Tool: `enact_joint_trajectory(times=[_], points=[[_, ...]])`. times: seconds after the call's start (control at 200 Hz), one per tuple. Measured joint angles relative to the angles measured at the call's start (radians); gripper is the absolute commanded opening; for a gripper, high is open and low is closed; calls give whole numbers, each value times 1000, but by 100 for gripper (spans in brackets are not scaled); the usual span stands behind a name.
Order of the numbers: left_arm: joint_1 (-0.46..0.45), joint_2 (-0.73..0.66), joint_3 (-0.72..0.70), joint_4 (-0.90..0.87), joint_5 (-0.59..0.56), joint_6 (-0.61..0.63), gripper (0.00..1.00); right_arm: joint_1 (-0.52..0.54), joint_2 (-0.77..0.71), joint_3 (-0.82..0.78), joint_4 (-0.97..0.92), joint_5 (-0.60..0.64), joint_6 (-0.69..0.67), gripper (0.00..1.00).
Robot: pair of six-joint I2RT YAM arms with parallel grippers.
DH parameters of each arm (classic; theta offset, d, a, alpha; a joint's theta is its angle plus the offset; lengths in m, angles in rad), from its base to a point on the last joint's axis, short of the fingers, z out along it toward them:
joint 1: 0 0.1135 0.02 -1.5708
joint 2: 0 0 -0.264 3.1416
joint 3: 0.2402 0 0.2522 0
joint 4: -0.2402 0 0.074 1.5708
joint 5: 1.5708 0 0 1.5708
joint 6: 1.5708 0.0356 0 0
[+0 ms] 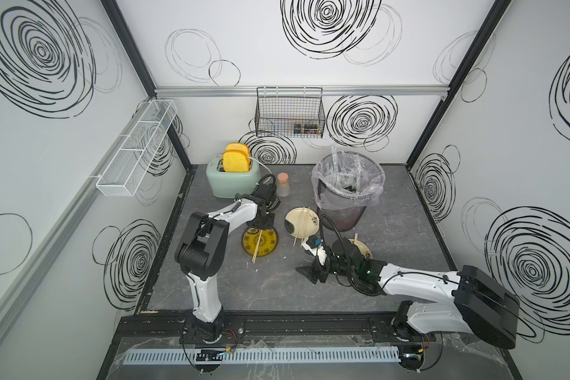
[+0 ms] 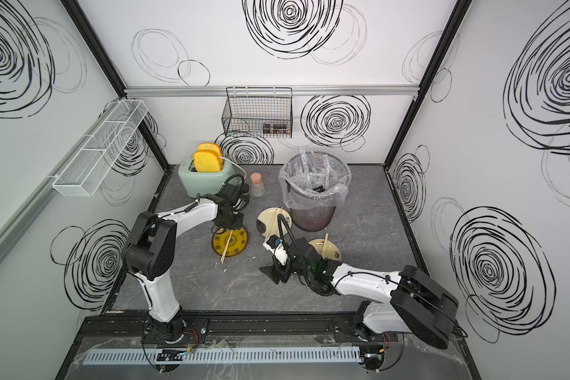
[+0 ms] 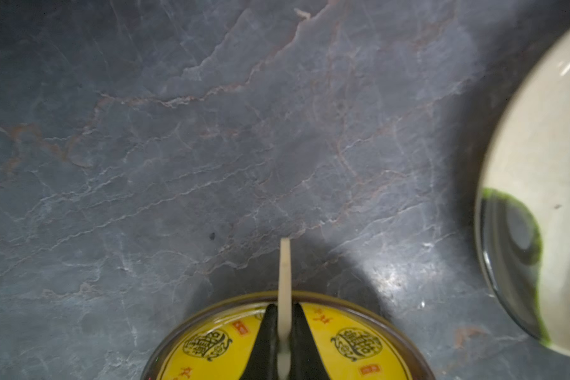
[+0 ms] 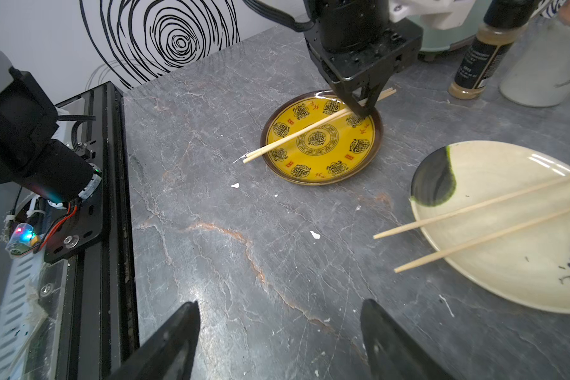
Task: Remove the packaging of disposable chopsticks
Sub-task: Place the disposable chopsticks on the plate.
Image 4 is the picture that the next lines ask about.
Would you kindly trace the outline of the chopsticks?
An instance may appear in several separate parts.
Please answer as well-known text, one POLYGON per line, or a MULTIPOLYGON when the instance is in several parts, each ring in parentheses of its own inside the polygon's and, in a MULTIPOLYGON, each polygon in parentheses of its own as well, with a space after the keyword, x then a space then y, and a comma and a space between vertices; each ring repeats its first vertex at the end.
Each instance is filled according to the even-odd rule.
POLYGON ((570 222, 570 207, 555 210, 549 214, 531 215, 522 208, 516 208, 515 215, 508 215, 507 212, 489 213, 486 207, 496 206, 517 197, 528 196, 550 187, 557 187, 570 183, 570 174, 558 177, 548 182, 533 185, 514 193, 508 193, 489 199, 479 204, 464 207, 443 215, 409 223, 394 229, 375 234, 373 239, 391 237, 406 231, 426 229, 430 226, 444 223, 445 227, 435 228, 435 232, 444 232, 456 236, 456 244, 446 248, 439 248, 435 253, 423 256, 420 259, 404 264, 394 269, 394 272, 404 272, 415 269, 434 261, 442 260, 451 255, 456 255, 462 251, 470 250, 476 246, 504 238, 508 235, 521 233, 523 231, 537 230, 553 235, 564 228, 570 222))
POLYGON ((378 148, 381 127, 375 110, 361 118, 331 90, 305 93, 286 103, 268 122, 261 139, 267 145, 282 144, 261 157, 271 170, 284 174, 308 158, 335 154, 338 145, 359 141, 360 148, 345 157, 353 160, 359 156, 367 161, 378 148))

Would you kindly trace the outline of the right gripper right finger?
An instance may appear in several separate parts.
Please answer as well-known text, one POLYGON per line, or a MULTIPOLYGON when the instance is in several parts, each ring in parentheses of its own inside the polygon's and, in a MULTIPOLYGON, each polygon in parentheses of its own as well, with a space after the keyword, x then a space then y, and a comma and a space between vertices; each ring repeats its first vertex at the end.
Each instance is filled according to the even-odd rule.
POLYGON ((360 327, 373 379, 452 379, 375 300, 365 299, 360 327))

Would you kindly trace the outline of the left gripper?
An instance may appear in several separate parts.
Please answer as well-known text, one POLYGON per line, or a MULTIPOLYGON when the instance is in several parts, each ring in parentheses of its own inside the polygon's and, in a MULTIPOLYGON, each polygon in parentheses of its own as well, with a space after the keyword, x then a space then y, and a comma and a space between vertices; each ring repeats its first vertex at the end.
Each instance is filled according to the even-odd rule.
POLYGON ((305 1, 310 58, 354 114, 373 112, 390 77, 416 62, 423 29, 392 22, 388 1, 305 1))

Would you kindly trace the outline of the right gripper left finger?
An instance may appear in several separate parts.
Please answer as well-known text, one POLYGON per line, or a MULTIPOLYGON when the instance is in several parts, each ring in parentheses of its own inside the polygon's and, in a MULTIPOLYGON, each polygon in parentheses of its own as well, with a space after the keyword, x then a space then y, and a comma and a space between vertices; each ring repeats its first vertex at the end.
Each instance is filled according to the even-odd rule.
POLYGON ((184 303, 109 378, 190 379, 200 323, 198 303, 184 303))

